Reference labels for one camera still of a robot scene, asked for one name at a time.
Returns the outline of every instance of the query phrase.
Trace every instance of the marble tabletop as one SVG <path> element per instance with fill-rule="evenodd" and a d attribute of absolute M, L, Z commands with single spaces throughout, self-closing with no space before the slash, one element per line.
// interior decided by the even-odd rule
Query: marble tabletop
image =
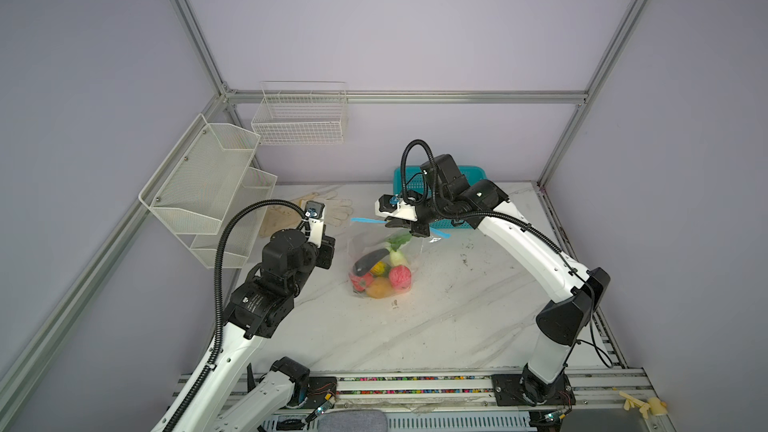
<path fill-rule="evenodd" d="M 530 182 L 499 186 L 554 239 Z M 273 197 L 331 191 L 352 201 L 354 217 L 375 218 L 373 203 L 392 193 L 392 184 L 277 186 Z M 354 262 L 347 243 L 359 226 L 347 221 L 327 227 L 326 234 L 336 238 L 331 269 L 315 269 L 293 311 L 257 353 L 254 371 L 266 372 L 286 355 L 312 372 L 490 370 L 521 367 L 530 359 L 538 336 L 534 320 L 549 299 L 500 245 L 472 229 L 446 230 L 450 238 L 423 247 L 410 292 L 375 300 L 355 294 L 347 276 Z M 256 241 L 238 284 L 260 261 L 265 243 Z M 580 337 L 589 340 L 588 328 Z M 568 363 L 604 368 L 585 344 L 576 346 Z"/>

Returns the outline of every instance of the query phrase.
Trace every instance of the white mesh shelf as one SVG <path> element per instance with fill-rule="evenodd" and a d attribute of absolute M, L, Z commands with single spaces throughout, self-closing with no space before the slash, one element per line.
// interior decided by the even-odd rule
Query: white mesh shelf
<path fill-rule="evenodd" d="M 245 207 L 272 197 L 272 192 L 277 182 L 277 176 L 268 174 L 258 168 L 249 167 L 243 177 L 243 183 L 238 187 L 229 213 L 226 214 L 223 224 L 226 225 L 232 217 Z M 268 207 L 258 208 L 238 221 L 232 229 L 232 233 L 226 240 L 224 249 L 224 268 L 240 268 L 245 265 L 251 249 L 254 247 L 256 236 L 261 228 L 261 221 Z M 223 231 L 216 235 L 195 235 L 189 250 L 206 267 L 213 268 L 216 258 L 216 248 Z"/>
<path fill-rule="evenodd" d="M 259 143 L 250 130 L 200 120 L 202 130 L 165 183 L 153 194 L 153 177 L 139 195 L 176 235 L 218 233 Z"/>
<path fill-rule="evenodd" d="M 262 82 L 251 126 L 268 146 L 344 142 L 347 121 L 344 82 Z"/>

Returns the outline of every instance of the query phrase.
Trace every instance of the glove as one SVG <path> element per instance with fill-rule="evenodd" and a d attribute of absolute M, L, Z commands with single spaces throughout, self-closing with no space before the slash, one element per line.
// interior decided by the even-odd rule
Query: glove
<path fill-rule="evenodd" d="M 302 208 L 310 200 L 321 202 L 325 205 L 325 224 L 340 227 L 354 213 L 354 209 L 352 209 L 351 200 L 336 198 L 337 196 L 338 192 L 335 190 L 311 192 L 305 196 L 294 198 L 291 202 Z M 275 232 L 284 228 L 296 228 L 299 222 L 301 222 L 301 218 L 293 210 L 281 206 L 271 206 L 264 215 L 259 237 L 271 237 Z"/>

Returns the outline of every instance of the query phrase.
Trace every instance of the pink fruit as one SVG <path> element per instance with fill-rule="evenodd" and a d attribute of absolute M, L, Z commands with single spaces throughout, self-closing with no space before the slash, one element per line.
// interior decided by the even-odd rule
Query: pink fruit
<path fill-rule="evenodd" d="M 411 269 L 405 265 L 398 265 L 389 271 L 389 283 L 397 291 L 405 291 L 411 287 Z"/>

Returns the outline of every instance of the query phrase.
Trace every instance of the teal basket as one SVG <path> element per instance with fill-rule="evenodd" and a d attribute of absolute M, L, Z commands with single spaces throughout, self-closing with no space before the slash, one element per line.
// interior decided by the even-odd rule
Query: teal basket
<path fill-rule="evenodd" d="M 475 183 L 483 180 L 485 177 L 485 170 L 479 167 L 475 166 L 459 166 L 458 170 L 464 174 L 467 177 L 467 182 L 469 182 L 470 186 L 474 186 Z M 408 190 L 415 190 L 419 193 L 424 193 L 424 175 L 421 174 L 421 169 L 418 168 L 418 166 L 407 166 L 406 167 L 406 180 L 413 177 L 413 180 L 411 180 L 408 183 Z M 395 175 L 394 180 L 392 181 L 392 190 L 393 194 L 398 195 L 400 193 L 400 189 L 402 188 L 402 185 L 400 184 L 400 168 L 395 169 Z M 437 222 L 432 224 L 432 227 L 434 228 L 472 228 L 469 224 L 461 224 L 458 227 L 451 226 L 451 221 L 449 220 L 438 220 Z"/>

